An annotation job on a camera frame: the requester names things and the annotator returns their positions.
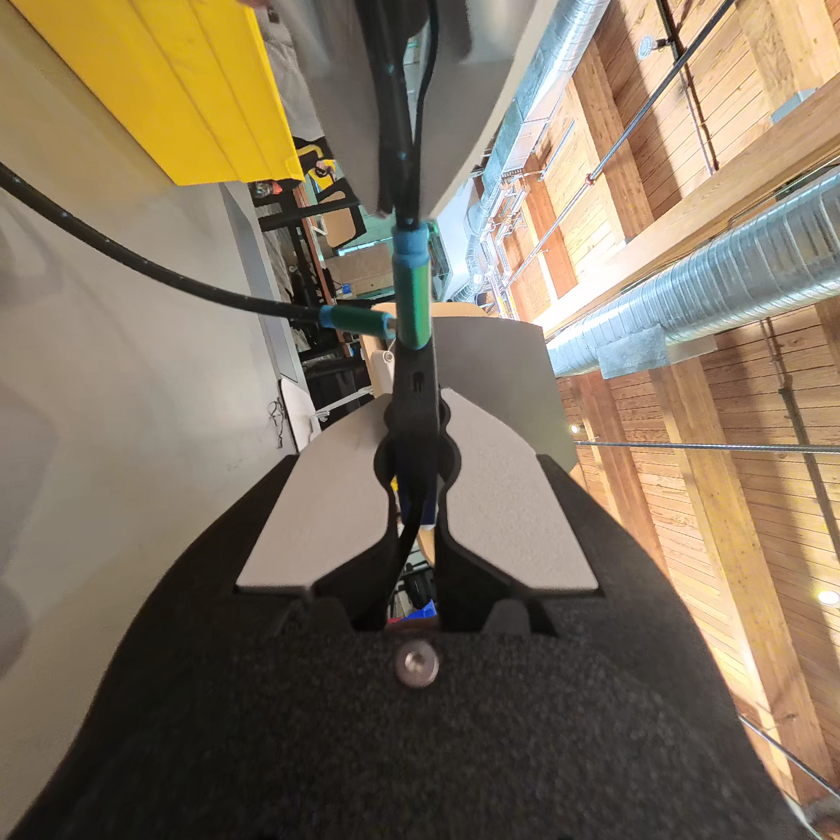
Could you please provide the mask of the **wooden board with dark panel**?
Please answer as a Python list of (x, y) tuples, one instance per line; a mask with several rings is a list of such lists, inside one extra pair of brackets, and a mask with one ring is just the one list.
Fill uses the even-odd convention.
[(433, 305), (438, 380), (496, 418), (572, 478), (582, 468), (539, 329), (480, 314), (475, 304)]

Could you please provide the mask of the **silver ventilation duct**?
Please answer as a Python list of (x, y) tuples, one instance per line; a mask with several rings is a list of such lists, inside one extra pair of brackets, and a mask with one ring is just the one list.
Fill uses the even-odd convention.
[(606, 380), (683, 361), (690, 345), (838, 296), (838, 169), (591, 311), (549, 344), (554, 375)]

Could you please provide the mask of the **yellow storage bin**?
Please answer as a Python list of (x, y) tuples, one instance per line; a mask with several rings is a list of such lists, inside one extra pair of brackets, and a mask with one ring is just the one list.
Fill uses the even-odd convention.
[(303, 180), (256, 11), (236, 1), (13, 1), (177, 186)]

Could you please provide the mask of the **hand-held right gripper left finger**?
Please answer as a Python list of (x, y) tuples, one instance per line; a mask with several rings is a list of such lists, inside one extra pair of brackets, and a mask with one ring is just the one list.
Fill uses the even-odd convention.
[(389, 405), (367, 403), (303, 449), (238, 575), (238, 592), (333, 598), (358, 629), (383, 628), (401, 570), (385, 474)]

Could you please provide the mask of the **black braided cable blue plugs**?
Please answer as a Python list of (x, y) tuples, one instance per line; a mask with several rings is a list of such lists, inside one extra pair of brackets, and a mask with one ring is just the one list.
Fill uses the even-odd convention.
[(37, 215), (102, 256), (190, 297), (261, 317), (314, 324), (324, 329), (367, 335), (377, 339), (389, 340), (396, 335), (396, 320), (383, 311), (346, 305), (308, 308), (274, 299), (251, 297), (208, 285), (165, 268), (85, 223), (30, 185), (5, 164), (1, 164), (1, 187)]

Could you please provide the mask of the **cardboard box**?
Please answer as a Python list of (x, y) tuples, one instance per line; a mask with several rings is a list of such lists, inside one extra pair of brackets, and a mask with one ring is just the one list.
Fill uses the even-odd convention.
[(387, 243), (327, 259), (324, 269), (329, 272), (337, 292), (345, 297), (374, 298), (393, 289), (392, 252)]

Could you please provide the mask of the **small wooden board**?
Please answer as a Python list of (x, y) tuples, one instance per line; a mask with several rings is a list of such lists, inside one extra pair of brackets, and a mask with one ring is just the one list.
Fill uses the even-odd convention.
[(346, 185), (333, 184), (330, 189), (318, 195), (318, 204), (326, 208), (329, 203), (341, 205), (337, 209), (321, 214), (325, 224), (326, 239), (333, 250), (341, 249), (367, 233), (364, 216), (358, 200)]

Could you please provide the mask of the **black square hub box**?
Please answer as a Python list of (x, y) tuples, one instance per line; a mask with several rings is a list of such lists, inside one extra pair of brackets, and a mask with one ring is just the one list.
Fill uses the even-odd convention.
[(412, 349), (396, 339), (393, 352), (394, 382), (384, 414), (387, 434), (383, 445), (384, 466), (397, 482), (403, 525), (389, 570), (396, 584), (420, 527), (435, 518), (440, 412), (434, 341)]

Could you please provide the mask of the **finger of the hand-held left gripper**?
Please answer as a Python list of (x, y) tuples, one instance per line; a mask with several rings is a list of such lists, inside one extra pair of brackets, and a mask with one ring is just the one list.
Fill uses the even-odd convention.
[(301, 2), (304, 76), (323, 134), (362, 206), (387, 217), (381, 195), (380, 120), (355, 2)]
[(435, 217), (498, 126), (557, 2), (442, 1), (423, 99), (421, 217)]

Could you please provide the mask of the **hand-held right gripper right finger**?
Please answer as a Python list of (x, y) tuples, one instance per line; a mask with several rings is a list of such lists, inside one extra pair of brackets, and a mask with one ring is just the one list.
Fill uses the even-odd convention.
[(441, 627), (477, 633), (499, 603), (513, 602), (530, 629), (549, 634), (543, 602), (596, 595), (595, 573), (533, 447), (450, 388), (440, 403)]

